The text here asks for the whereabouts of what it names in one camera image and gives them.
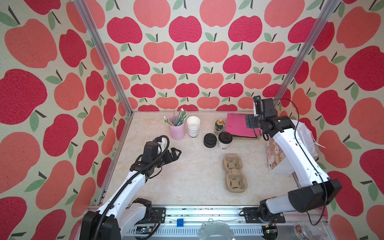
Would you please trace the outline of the brown cardboard cup carrier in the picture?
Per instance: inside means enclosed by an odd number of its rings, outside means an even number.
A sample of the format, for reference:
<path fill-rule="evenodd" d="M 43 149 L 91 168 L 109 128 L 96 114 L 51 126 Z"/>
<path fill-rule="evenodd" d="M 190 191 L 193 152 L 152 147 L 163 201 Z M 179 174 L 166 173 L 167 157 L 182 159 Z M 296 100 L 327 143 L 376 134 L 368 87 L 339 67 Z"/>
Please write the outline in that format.
<path fill-rule="evenodd" d="M 247 190 L 248 183 L 242 173 L 243 162 L 237 154 L 227 154 L 223 158 L 223 167 L 227 173 L 225 178 L 226 188 L 229 192 L 240 194 Z"/>

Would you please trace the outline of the black plastic cup lid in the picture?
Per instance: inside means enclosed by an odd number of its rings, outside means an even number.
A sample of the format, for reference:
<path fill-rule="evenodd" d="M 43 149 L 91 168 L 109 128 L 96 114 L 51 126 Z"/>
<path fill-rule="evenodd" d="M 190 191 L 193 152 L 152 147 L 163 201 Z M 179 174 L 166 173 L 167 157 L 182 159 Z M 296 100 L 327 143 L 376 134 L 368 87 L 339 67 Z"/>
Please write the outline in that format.
<path fill-rule="evenodd" d="M 233 136 L 228 132 L 221 132 L 219 134 L 219 142 L 222 144 L 230 144 L 233 141 Z"/>

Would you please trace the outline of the white paper coffee cup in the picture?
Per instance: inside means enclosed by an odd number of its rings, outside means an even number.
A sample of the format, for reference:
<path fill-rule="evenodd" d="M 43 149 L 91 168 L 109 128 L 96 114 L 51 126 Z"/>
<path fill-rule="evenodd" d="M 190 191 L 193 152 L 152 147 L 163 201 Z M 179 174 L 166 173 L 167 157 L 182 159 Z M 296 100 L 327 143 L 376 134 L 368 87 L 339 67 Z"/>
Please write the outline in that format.
<path fill-rule="evenodd" d="M 231 143 L 222 143 L 222 142 L 219 142 L 219 147 L 222 149 L 222 150 L 226 150 L 229 146 L 230 146 Z"/>

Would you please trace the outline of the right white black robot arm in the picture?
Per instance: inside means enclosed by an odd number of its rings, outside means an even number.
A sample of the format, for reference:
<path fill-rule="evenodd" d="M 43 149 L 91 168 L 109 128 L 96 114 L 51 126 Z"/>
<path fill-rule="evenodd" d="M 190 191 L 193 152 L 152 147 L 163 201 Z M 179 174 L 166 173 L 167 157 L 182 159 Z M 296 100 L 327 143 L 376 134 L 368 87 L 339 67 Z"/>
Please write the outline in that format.
<path fill-rule="evenodd" d="M 264 223 L 286 212 L 305 213 L 325 208 L 342 189 L 339 180 L 332 180 L 311 156 L 297 135 L 298 124 L 287 116 L 278 116 L 274 99 L 253 98 L 253 115 L 245 117 L 247 128 L 260 129 L 265 140 L 273 139 L 293 167 L 299 188 L 287 194 L 260 202 L 258 217 Z"/>

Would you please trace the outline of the stack of white paper cups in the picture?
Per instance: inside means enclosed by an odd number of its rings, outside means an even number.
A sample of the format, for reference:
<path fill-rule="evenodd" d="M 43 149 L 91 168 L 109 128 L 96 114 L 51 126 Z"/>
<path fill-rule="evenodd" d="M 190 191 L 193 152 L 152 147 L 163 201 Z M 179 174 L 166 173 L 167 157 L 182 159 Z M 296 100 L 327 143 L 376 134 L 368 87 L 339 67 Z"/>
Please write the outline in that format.
<path fill-rule="evenodd" d="M 201 120 L 196 116 L 188 117 L 187 130 L 190 138 L 196 138 L 199 134 Z"/>

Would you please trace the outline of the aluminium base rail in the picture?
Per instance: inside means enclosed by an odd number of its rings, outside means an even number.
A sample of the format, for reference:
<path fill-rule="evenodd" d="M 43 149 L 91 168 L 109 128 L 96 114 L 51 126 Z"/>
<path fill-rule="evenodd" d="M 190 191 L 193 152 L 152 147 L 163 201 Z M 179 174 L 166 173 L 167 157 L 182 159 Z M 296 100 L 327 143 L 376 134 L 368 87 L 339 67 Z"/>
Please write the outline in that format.
<path fill-rule="evenodd" d="M 135 225 L 146 211 L 127 207 L 123 222 L 107 218 L 109 240 L 334 240 L 327 221 L 312 226 L 305 214 L 278 214 L 269 223 L 256 217 L 253 206 L 162 206 Z"/>

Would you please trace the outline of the stack of pink napkins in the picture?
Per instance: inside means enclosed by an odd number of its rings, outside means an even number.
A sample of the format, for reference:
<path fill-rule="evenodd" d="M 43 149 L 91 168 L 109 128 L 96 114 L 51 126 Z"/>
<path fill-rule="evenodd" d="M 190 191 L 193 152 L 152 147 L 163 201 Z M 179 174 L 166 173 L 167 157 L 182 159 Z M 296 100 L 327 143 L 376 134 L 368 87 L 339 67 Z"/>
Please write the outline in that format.
<path fill-rule="evenodd" d="M 262 134 L 260 129 L 249 129 L 246 125 L 246 115 L 228 113 L 226 121 L 226 132 L 235 138 L 259 139 Z"/>

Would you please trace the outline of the white patterned paper gift bag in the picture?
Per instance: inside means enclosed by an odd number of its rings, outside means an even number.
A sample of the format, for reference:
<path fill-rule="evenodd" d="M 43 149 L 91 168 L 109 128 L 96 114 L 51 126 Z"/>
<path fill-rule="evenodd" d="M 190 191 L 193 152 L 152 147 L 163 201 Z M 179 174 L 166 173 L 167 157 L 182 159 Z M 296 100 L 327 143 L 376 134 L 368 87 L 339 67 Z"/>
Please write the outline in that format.
<path fill-rule="evenodd" d="M 266 144 L 269 173 L 296 174 L 301 180 L 309 180 L 324 171 L 315 161 L 318 156 L 312 131 L 302 122 L 298 129 L 277 133 Z"/>

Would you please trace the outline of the wrapped straws and stirrers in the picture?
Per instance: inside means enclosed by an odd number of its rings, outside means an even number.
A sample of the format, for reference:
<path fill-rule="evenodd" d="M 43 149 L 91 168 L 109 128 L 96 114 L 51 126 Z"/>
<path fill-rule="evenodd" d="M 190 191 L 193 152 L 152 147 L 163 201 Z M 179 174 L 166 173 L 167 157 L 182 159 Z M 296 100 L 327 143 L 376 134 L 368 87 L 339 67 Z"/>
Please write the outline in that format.
<path fill-rule="evenodd" d="M 169 118 L 164 117 L 165 123 L 171 126 L 180 126 L 182 125 L 187 118 L 187 111 L 184 108 L 181 108 L 177 116 L 173 116 L 173 120 L 171 121 Z"/>

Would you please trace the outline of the green beverage can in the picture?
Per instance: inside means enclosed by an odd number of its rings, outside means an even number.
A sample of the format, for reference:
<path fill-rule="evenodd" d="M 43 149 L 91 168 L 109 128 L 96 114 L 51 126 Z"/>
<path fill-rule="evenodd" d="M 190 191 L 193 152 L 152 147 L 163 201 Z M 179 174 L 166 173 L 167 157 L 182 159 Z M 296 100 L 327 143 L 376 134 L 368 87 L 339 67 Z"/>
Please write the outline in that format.
<path fill-rule="evenodd" d="M 219 135 L 220 133 L 223 132 L 225 126 L 225 122 L 223 120 L 216 120 L 215 122 L 215 134 Z"/>

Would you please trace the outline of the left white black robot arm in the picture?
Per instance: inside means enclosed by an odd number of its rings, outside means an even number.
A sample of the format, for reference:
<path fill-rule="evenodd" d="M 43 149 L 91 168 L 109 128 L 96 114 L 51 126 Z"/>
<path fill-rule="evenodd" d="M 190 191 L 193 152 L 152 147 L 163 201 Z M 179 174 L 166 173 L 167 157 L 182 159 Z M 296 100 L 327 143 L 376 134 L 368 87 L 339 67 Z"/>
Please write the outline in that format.
<path fill-rule="evenodd" d="M 157 176 L 155 169 L 179 159 L 181 151 L 170 147 L 167 136 L 161 135 L 146 142 L 143 154 L 130 167 L 125 182 L 98 208 L 88 211 L 82 219 L 76 240 L 121 240 L 136 224 L 153 224 L 144 232 L 143 240 L 151 238 L 159 229 L 161 219 L 154 219 L 152 202 L 134 196 L 149 180 Z"/>

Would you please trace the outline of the pink straw holder cup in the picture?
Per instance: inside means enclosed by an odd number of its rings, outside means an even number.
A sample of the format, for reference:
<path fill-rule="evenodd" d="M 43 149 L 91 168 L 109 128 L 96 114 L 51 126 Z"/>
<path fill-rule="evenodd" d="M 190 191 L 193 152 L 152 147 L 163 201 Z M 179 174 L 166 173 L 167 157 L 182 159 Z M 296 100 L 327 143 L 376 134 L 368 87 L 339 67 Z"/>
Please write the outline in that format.
<path fill-rule="evenodd" d="M 169 125 L 170 135 L 173 140 L 182 140 L 185 137 L 185 124 L 179 126 Z"/>

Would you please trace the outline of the stack of black cup lids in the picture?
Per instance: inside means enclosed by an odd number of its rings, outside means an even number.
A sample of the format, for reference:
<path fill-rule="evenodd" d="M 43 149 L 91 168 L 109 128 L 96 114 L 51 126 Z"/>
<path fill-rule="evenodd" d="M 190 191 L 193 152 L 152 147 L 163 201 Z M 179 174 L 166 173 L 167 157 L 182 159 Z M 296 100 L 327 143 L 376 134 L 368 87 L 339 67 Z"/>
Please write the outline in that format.
<path fill-rule="evenodd" d="M 207 148 L 214 148 L 217 144 L 217 137 L 215 134 L 208 133 L 204 136 L 204 145 Z"/>

